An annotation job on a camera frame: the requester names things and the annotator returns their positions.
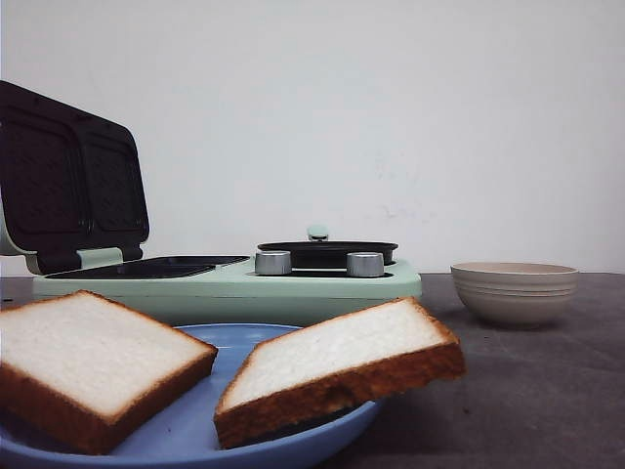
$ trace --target toast slice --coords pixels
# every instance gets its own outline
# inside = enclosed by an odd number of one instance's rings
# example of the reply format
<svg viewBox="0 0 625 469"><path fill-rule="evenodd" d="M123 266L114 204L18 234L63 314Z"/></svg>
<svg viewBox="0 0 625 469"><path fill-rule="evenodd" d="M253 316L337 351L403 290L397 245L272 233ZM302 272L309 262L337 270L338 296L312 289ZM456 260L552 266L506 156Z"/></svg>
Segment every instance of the toast slice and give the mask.
<svg viewBox="0 0 625 469"><path fill-rule="evenodd" d="M258 344L213 417L222 448L465 372L458 338L414 298Z"/></svg>
<svg viewBox="0 0 625 469"><path fill-rule="evenodd" d="M0 408L109 452L210 374L217 348L80 290L0 311Z"/></svg>

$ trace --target bowl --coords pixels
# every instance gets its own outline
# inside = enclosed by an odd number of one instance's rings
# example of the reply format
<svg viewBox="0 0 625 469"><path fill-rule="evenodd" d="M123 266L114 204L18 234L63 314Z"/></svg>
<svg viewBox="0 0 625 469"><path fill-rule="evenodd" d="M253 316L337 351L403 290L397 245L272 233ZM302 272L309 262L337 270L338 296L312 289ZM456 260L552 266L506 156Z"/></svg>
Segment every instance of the bowl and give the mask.
<svg viewBox="0 0 625 469"><path fill-rule="evenodd" d="M531 328L564 313L577 290L571 267L513 262L468 262L451 266L462 303L482 320Z"/></svg>

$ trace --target blue plate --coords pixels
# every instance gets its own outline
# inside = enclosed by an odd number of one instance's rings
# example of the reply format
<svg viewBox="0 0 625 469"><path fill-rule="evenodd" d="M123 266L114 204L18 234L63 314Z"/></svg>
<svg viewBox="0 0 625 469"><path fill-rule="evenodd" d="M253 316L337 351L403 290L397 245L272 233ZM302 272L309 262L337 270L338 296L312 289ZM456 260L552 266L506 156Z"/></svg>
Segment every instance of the blue plate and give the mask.
<svg viewBox="0 0 625 469"><path fill-rule="evenodd" d="M219 449L213 411L224 388L252 347L296 327L209 324L181 327L219 347L213 373L154 415L111 454L73 454L6 414L0 416L0 463L13 468L305 468L356 438L371 423L379 403L365 403L329 423L269 442Z"/></svg>

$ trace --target sandwich maker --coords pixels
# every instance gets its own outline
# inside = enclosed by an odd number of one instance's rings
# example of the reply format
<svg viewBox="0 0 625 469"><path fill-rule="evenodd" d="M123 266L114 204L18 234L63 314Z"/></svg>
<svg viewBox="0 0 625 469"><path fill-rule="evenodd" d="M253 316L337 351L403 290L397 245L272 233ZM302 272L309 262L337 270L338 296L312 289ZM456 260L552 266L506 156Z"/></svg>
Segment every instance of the sandwich maker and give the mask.
<svg viewBox="0 0 625 469"><path fill-rule="evenodd" d="M137 147L119 124L0 81L0 253L23 255L35 298L87 289L171 324L305 325L421 295L396 244L259 244L253 255L143 259Z"/></svg>

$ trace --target white wall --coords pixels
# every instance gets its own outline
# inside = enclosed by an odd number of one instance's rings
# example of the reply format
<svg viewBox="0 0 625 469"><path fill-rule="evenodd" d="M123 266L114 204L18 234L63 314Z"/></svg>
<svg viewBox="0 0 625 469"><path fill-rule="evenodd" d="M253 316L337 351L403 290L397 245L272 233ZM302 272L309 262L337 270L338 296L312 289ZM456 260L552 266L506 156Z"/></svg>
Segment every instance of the white wall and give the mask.
<svg viewBox="0 0 625 469"><path fill-rule="evenodd" d="M147 256L247 254L322 222L421 272L625 272L622 0L2 8L4 79L133 132Z"/></svg>

